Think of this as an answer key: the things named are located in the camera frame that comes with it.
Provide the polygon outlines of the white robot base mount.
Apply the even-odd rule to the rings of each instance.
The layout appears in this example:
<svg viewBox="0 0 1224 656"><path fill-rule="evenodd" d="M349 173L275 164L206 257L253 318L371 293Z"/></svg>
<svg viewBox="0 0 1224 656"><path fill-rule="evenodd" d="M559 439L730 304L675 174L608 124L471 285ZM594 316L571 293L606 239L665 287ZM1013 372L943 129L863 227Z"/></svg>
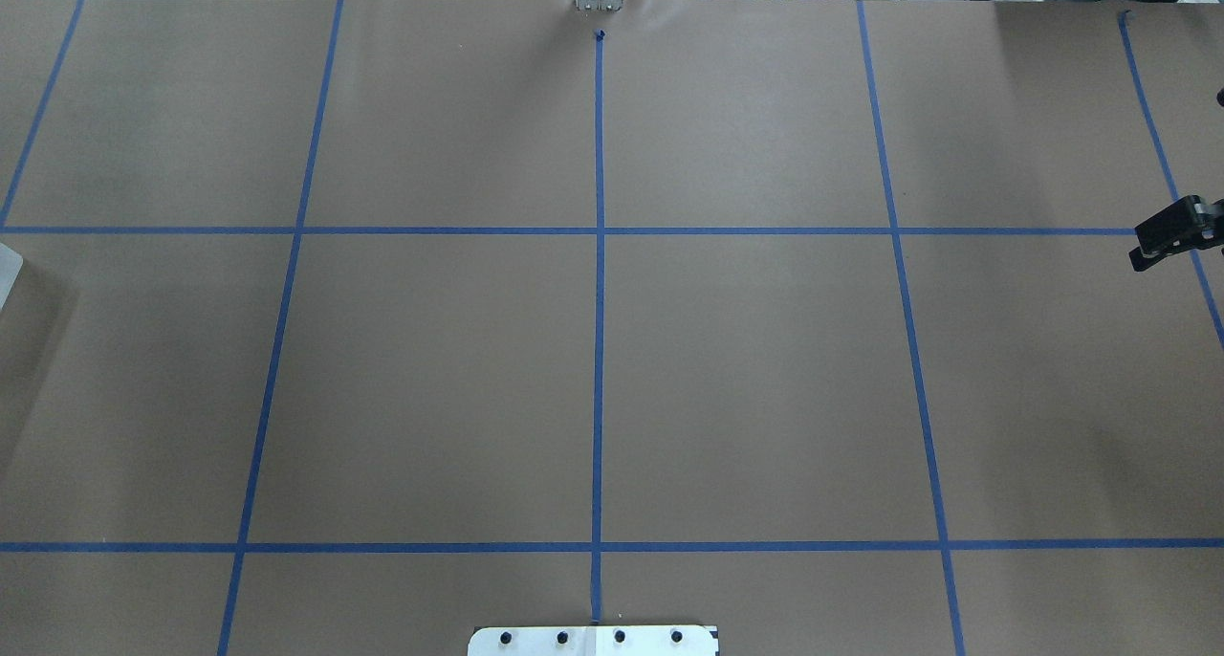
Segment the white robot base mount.
<svg viewBox="0 0 1224 656"><path fill-rule="evenodd" d="M490 625L468 655L720 655L718 630L699 624Z"/></svg>

